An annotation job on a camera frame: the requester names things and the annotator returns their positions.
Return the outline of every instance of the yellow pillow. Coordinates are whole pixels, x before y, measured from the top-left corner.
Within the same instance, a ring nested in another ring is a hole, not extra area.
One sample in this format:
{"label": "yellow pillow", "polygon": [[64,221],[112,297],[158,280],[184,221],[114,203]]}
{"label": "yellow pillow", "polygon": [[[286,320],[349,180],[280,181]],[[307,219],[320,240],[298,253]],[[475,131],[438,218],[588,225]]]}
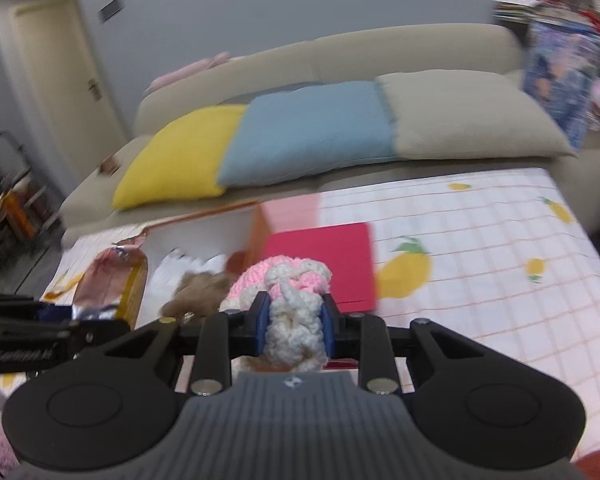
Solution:
{"label": "yellow pillow", "polygon": [[112,208],[222,195],[216,173],[246,108],[200,108],[167,124],[126,170]]}

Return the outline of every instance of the brown stuffed animal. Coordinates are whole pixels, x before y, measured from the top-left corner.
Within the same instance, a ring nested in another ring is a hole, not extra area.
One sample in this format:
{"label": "brown stuffed animal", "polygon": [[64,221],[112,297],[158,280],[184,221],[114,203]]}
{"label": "brown stuffed animal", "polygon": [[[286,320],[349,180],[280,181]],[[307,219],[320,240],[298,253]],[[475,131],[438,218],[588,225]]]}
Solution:
{"label": "brown stuffed animal", "polygon": [[218,312],[235,280],[234,275],[226,272],[186,272],[173,299],[162,306],[160,313],[187,324],[203,324],[207,316]]}

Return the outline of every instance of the red book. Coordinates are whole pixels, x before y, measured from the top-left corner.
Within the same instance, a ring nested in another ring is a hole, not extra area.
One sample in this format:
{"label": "red book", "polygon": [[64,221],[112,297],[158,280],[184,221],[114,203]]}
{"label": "red book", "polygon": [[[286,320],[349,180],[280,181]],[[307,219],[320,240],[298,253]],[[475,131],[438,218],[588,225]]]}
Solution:
{"label": "red book", "polygon": [[366,312],[376,307],[376,284],[369,226],[334,225],[272,234],[262,259],[283,254],[311,258],[329,267],[331,295],[340,312]]}

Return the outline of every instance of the pink and white crochet toy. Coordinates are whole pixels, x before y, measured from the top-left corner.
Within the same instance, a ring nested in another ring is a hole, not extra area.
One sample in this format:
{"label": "pink and white crochet toy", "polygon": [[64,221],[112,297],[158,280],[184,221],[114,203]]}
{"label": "pink and white crochet toy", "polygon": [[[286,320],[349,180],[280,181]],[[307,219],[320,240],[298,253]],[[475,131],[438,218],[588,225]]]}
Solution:
{"label": "pink and white crochet toy", "polygon": [[247,269],[234,283],[220,310],[248,310],[261,290],[271,296],[264,356],[234,360],[234,374],[245,370],[312,372],[327,362],[320,307],[331,271],[307,258],[273,256]]}

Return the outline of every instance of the blue pillow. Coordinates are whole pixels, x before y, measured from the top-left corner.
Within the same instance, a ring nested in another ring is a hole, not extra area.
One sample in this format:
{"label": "blue pillow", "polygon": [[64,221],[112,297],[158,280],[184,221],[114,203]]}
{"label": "blue pillow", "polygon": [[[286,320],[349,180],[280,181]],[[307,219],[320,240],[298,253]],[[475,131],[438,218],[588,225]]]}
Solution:
{"label": "blue pillow", "polygon": [[373,81],[256,97],[224,154],[220,186],[266,186],[394,160],[392,118]]}

